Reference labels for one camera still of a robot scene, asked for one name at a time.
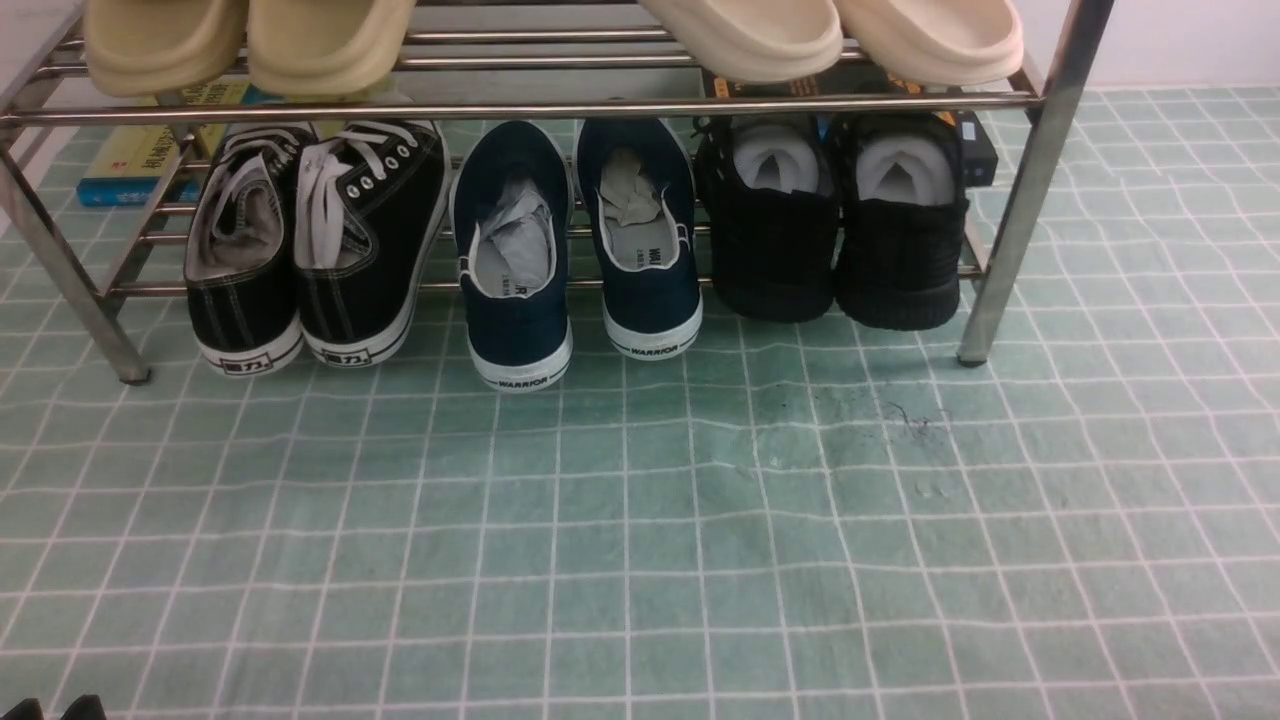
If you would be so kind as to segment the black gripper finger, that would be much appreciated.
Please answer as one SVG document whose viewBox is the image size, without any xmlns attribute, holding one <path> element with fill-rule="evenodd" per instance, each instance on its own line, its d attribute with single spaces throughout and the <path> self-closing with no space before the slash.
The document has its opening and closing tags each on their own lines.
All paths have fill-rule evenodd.
<svg viewBox="0 0 1280 720">
<path fill-rule="evenodd" d="M 61 712 L 61 720 L 106 720 L 108 715 L 99 694 L 82 694 Z"/>
</svg>

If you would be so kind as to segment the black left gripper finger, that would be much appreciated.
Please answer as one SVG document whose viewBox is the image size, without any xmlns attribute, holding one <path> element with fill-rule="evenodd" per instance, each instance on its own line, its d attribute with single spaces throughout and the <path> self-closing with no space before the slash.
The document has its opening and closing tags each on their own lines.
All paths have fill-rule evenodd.
<svg viewBox="0 0 1280 720">
<path fill-rule="evenodd" d="M 44 720 L 44 710 L 37 698 L 24 698 L 9 708 L 1 720 Z"/>
</svg>

